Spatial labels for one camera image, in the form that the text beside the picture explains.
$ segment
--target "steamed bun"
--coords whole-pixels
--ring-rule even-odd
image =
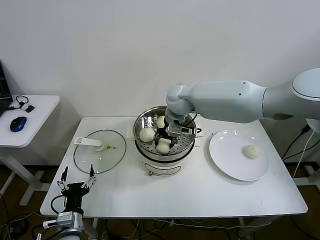
[[[145,127],[139,132],[139,138],[143,142],[151,142],[154,139],[154,136],[155,132],[149,127]]]
[[[170,140],[160,138],[155,149],[160,154],[167,154],[170,150]]]
[[[261,155],[261,151],[257,146],[249,145],[244,148],[244,154],[250,159],[257,159]]]
[[[165,116],[159,116],[156,119],[156,126],[161,129],[165,127]]]

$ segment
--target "floor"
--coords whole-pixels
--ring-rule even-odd
[[[37,169],[29,168],[29,170],[34,174]],[[288,167],[289,172],[294,170],[294,167]],[[0,188],[5,183],[6,179],[10,175],[11,171],[5,166],[0,166]],[[45,175],[42,178],[42,182],[51,183],[54,175],[56,173],[56,169],[46,169]],[[303,168],[299,169],[297,172],[297,177],[305,177],[306,173]],[[8,187],[7,191],[4,194],[4,199],[8,207],[9,218],[13,218],[16,215],[30,213],[30,212],[39,212],[40,206],[46,196],[45,192],[37,192],[32,197],[28,206],[19,206],[19,201],[23,196],[25,190],[28,185],[18,176],[15,176],[12,183]],[[320,218],[320,194],[317,189],[313,186],[302,186],[299,187],[299,190],[305,199],[309,211],[304,215],[293,216],[292,219],[288,216],[281,217],[276,220],[273,224],[266,226],[256,232],[255,235],[251,236],[251,239],[255,240],[310,240],[310,239],[319,239],[320,240],[320,226],[319,226],[319,218]],[[11,239],[19,239],[19,240],[32,240],[32,228],[38,224],[42,224],[43,221],[48,220],[47,217],[40,217],[37,215],[31,215],[27,218],[28,220],[28,230],[27,232],[17,238],[11,237]],[[4,208],[4,204],[2,200],[0,200],[0,226],[7,222],[7,216]],[[194,221],[200,221],[199,219],[180,219],[182,224],[189,225],[203,225],[203,226],[238,226],[239,222],[236,218],[224,218],[224,219],[208,219],[202,223],[196,223]],[[135,227],[134,224],[137,223],[137,219],[102,219],[98,222],[98,230],[100,232],[99,240],[101,239],[101,234],[105,232],[105,223],[107,223],[107,229],[109,233],[109,238],[111,240],[116,239],[125,239],[119,238],[120,236],[129,237]],[[188,229],[185,226],[172,226],[170,227],[168,223],[162,225],[161,222],[157,222],[155,226],[155,221],[152,219],[143,220],[140,219],[138,229],[140,231],[140,237],[145,235],[146,231],[150,232],[154,229],[160,228],[159,230],[153,232],[153,234],[146,235],[144,240],[178,240],[178,239],[188,239],[188,240],[238,240],[237,229],[231,230],[223,230],[223,229],[214,229],[214,230],[203,230],[203,229]],[[35,233],[43,233],[43,229],[36,229]],[[55,233],[55,229],[52,228],[48,230],[42,237],[42,239],[46,239]],[[3,230],[2,236],[0,236],[1,240],[4,240],[6,231]],[[139,239],[138,231],[135,232],[132,239]]]

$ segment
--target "white plate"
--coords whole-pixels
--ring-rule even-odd
[[[257,159],[248,158],[244,148],[254,145],[260,149]],[[224,130],[210,140],[209,152],[214,163],[227,175],[242,181],[262,178],[269,169],[269,157],[263,146],[253,136],[237,130]]]

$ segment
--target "cable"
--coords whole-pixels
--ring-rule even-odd
[[[11,234],[10,234],[10,229],[9,229],[8,225],[6,225],[6,235],[5,235],[4,239],[6,239],[7,235],[9,236],[9,240],[11,240]]]
[[[136,227],[136,229],[138,230],[138,234],[139,234],[139,238],[138,239],[140,240],[141,239],[141,234],[140,234],[140,230],[139,230],[139,219],[138,219],[137,224],[135,224],[133,219],[131,219],[131,222]]]
[[[107,231],[103,232],[101,235],[101,240],[106,240],[109,237]]]
[[[8,220],[7,224],[9,224],[10,222],[10,219],[9,219],[9,211],[8,211],[8,207],[7,207],[7,204],[6,204],[6,201],[4,199],[4,196],[0,193],[0,197],[3,201],[3,204],[4,204],[4,208],[5,208],[5,212],[6,212],[6,219]]]
[[[308,150],[310,150],[310,149],[312,149],[312,148],[314,148],[318,143],[320,143],[320,139],[319,139],[315,144],[313,144],[311,147],[307,148],[307,149],[305,150],[305,152],[308,151]],[[303,153],[303,151],[300,151],[300,152],[298,152],[298,153],[296,153],[296,154],[293,154],[293,155],[291,155],[291,156],[287,156],[287,157],[286,157],[285,159],[283,159],[282,161],[284,162],[285,160],[287,160],[287,159],[289,159],[289,158],[292,158],[292,157],[295,157],[295,156],[297,156],[297,155],[299,155],[299,154],[301,154],[301,153]]]
[[[192,221],[192,222],[194,222],[194,223],[196,223],[196,224],[202,224],[202,223],[204,223],[205,221],[207,221],[207,219],[202,220],[202,221],[195,221],[195,220],[190,219],[190,221]]]
[[[35,234],[35,230],[36,229],[42,229],[44,226],[43,226],[43,223],[40,223],[38,225],[35,225],[32,230],[31,230],[31,235],[32,235],[32,238],[34,240],[37,239],[36,237],[36,234]],[[55,236],[59,235],[60,233],[62,233],[64,230],[68,229],[68,227],[63,227],[61,230],[57,231],[56,233],[54,233],[53,235],[47,237],[47,238],[41,238],[41,240],[50,240],[50,239],[53,239]]]
[[[19,101],[18,98],[25,98],[26,101]],[[7,107],[6,110],[15,110],[15,109],[20,109],[22,108],[23,105],[27,104],[29,102],[29,98],[27,96],[23,96],[23,95],[18,95],[15,97],[15,100],[18,102],[19,107],[15,107],[15,106],[10,106]]]
[[[297,229],[299,229],[302,233],[304,233],[305,235],[307,235],[309,238],[314,239],[314,240],[320,240],[319,238],[316,238],[314,236],[311,236],[310,234],[306,233],[304,230],[301,229],[301,227],[299,227],[299,225],[293,220],[293,218],[291,216],[289,216],[289,218],[291,219],[291,221],[293,222],[293,224],[296,226]]]
[[[164,225],[165,225],[165,222],[163,222],[163,223],[160,225],[159,229],[161,229]],[[150,233],[154,233],[155,231],[158,231],[159,229],[152,230]],[[130,239],[130,240],[140,240],[140,239],[143,239],[144,237],[148,236],[150,233],[146,233],[145,235],[142,235],[140,238]]]
[[[172,223],[170,221],[162,220],[162,219],[154,219],[156,221],[162,221],[166,223]],[[217,229],[236,229],[236,228],[257,228],[257,227],[264,227],[272,224],[272,222],[269,222],[267,224],[262,224],[262,225],[253,225],[253,226],[231,226],[231,227],[225,227],[225,226],[196,226],[196,225],[189,225],[189,224],[181,224],[181,223],[175,223],[173,222],[174,225],[180,225],[180,226],[188,226],[188,227],[195,227],[195,228],[205,228],[205,229],[212,229],[212,228],[217,228]]]
[[[157,221],[156,221],[156,220],[153,220],[153,221],[154,221],[154,226],[155,226],[155,228],[156,228],[157,230],[160,230],[161,228],[163,228],[163,227],[165,226],[165,222],[161,223],[161,226],[158,227],[158,226],[157,226]]]
[[[54,201],[58,198],[62,198],[64,197],[63,195],[58,195],[58,196],[55,196],[52,200],[51,200],[51,203],[50,203],[50,207],[52,209],[52,211],[54,211],[56,214],[59,214],[60,212],[58,212],[57,210],[55,210],[54,208]]]
[[[192,123],[192,122],[196,119],[197,116],[198,116],[198,113],[196,113],[196,114],[194,115],[194,117],[192,118],[192,120],[189,121],[188,123],[186,123],[185,126],[188,126],[190,123]]]
[[[5,198],[1,193],[0,193],[0,197],[1,197],[2,201],[3,201],[3,205],[4,205],[4,208],[5,208],[5,212],[6,212],[6,218],[8,220],[8,222],[5,224],[5,226],[6,226],[6,234],[4,236],[4,239],[6,239],[7,235],[9,235],[9,240],[11,240],[11,235],[10,235],[10,230],[9,230],[10,219],[9,219],[8,207],[7,207]]]
[[[19,101],[18,98],[25,98],[26,101]],[[21,105],[21,103],[23,104],[27,104],[29,102],[29,98],[27,96],[23,96],[23,95],[18,95],[15,97],[15,100]]]
[[[130,238],[132,238],[132,237],[135,235],[137,229],[138,229],[138,227],[136,226],[135,229],[134,229],[134,231],[133,231],[133,233],[131,234],[131,236],[121,236],[120,238],[123,238],[123,239],[130,239]]]
[[[286,148],[286,151],[284,152],[284,154],[282,155],[281,159],[284,159],[284,157],[286,156],[286,154],[288,153],[289,149],[291,148],[291,146],[303,135],[304,133],[301,132],[291,143],[290,145]]]
[[[231,236],[230,236],[230,234],[228,233],[228,231],[227,231],[227,230],[225,230],[225,229],[223,229],[223,231],[224,231],[224,232],[225,232],[225,234],[227,235],[228,239],[229,239],[229,240],[231,240]]]
[[[159,238],[159,239],[161,239],[161,240],[164,240],[160,235],[158,235],[158,234],[156,234],[156,233],[153,233],[153,232],[151,232],[151,231],[148,231],[148,230],[146,229],[145,223],[146,223],[146,219],[144,219],[144,220],[143,220],[143,223],[142,223],[143,230],[144,230],[146,233],[151,234],[151,235],[153,235],[153,236],[156,236],[157,238]]]
[[[297,170],[298,170],[298,167],[299,167],[299,165],[300,165],[300,163],[301,163],[301,160],[302,160],[302,158],[303,158],[303,156],[304,156],[304,154],[305,154],[305,151],[306,151],[307,145],[308,145],[308,143],[309,143],[310,139],[312,138],[312,136],[314,135],[314,133],[315,133],[315,131],[313,131],[313,132],[311,133],[311,136],[309,137],[309,139],[308,139],[308,140],[306,141],[306,143],[305,143],[305,146],[304,146],[304,149],[303,149],[302,155],[301,155],[301,157],[300,157],[300,160],[299,160],[299,162],[298,162],[298,165],[297,165],[297,166],[296,166],[296,168],[295,168],[295,171],[294,171],[294,174],[293,174],[293,177],[292,177],[292,178],[294,178],[294,177],[295,177],[295,175],[296,175],[296,172],[297,172]]]

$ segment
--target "laptop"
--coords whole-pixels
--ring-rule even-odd
[[[0,61],[0,116],[12,103],[12,96]]]

